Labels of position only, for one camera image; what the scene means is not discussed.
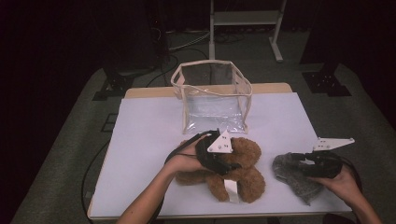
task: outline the teddy bear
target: teddy bear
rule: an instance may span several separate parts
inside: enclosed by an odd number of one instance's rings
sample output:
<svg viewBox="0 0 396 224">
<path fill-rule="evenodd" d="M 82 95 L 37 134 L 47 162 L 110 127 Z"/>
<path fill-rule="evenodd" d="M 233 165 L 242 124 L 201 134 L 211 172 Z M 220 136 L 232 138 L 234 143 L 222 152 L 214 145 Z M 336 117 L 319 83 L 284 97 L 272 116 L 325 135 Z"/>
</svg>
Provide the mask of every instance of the teddy bear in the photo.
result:
<svg viewBox="0 0 396 224">
<path fill-rule="evenodd" d="M 206 182 L 211 193 L 220 201 L 229 200 L 229 194 L 224 186 L 224 179 L 237 182 L 238 194 L 243 202 L 253 203 L 259 199 L 265 190 L 262 174 L 254 166 L 262 151 L 257 143 L 244 137 L 231 138 L 232 153 L 224 153 L 219 158 L 226 163 L 238 163 L 240 166 L 226 175 L 219 175 L 208 170 L 195 172 L 179 172 L 176 181 L 180 185 L 194 185 Z"/>
</svg>

